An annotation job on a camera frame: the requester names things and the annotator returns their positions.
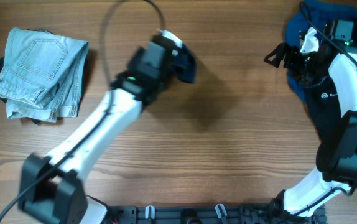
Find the dark blue shorts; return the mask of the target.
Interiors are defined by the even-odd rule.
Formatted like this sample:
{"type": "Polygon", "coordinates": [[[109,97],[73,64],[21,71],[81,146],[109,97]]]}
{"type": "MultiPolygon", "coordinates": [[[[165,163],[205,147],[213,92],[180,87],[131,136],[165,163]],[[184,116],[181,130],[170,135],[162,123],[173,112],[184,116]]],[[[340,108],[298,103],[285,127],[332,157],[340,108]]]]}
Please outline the dark blue shorts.
{"type": "Polygon", "coordinates": [[[197,63],[191,50],[185,44],[182,44],[182,47],[178,49],[178,54],[172,62],[172,70],[181,82],[195,83],[197,63]]]}

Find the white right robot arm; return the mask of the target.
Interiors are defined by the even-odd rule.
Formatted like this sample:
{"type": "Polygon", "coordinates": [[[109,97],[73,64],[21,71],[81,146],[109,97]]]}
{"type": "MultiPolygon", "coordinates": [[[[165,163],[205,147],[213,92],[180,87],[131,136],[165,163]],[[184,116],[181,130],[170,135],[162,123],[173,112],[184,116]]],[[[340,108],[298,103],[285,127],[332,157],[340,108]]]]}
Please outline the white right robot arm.
{"type": "Polygon", "coordinates": [[[357,189],[357,19],[310,25],[301,46],[279,44],[265,57],[305,89],[320,136],[314,169],[274,201],[286,218],[306,218],[338,194],[357,189]]]}

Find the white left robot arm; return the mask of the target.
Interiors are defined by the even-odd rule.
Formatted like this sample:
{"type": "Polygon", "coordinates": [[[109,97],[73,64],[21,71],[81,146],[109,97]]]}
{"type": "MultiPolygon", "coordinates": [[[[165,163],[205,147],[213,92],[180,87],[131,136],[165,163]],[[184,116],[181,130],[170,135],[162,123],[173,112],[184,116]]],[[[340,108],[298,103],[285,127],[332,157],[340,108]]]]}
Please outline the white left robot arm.
{"type": "Polygon", "coordinates": [[[68,139],[43,158],[32,153],[22,166],[18,209],[42,223],[103,223],[108,207],[85,193],[88,175],[115,137],[165,89],[182,47],[169,31],[153,36],[68,139]]]}

